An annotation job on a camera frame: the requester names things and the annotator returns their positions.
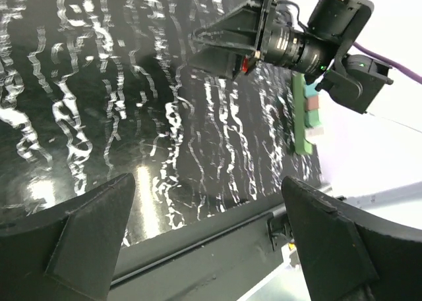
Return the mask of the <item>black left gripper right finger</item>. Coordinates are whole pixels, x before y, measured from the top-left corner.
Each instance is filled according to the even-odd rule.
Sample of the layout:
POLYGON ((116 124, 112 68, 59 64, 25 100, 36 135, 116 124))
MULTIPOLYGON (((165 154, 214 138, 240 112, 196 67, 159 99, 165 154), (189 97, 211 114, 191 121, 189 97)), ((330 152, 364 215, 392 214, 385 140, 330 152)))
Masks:
POLYGON ((282 196, 311 300, 421 299, 421 230, 294 177, 282 196))

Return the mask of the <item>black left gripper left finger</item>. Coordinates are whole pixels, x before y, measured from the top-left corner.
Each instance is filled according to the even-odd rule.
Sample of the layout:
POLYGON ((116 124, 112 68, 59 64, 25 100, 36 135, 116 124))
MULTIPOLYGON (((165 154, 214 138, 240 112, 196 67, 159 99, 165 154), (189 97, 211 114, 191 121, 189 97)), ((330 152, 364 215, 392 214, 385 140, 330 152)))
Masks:
POLYGON ((105 300, 135 195, 130 173, 1 225, 2 300, 105 300))

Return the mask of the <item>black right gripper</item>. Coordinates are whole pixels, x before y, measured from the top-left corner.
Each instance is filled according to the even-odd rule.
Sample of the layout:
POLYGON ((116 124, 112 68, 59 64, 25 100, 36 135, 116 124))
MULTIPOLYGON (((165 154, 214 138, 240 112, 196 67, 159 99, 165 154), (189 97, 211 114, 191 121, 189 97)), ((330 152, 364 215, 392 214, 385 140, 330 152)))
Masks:
POLYGON ((308 23, 297 31, 274 20, 274 0, 246 0, 192 32, 191 39, 207 47, 191 55, 188 64, 235 80, 255 69, 257 58, 248 56, 260 50, 265 63, 303 74, 316 91, 363 114, 384 85, 393 83, 390 65, 348 53, 373 9, 369 0, 318 0, 308 23))

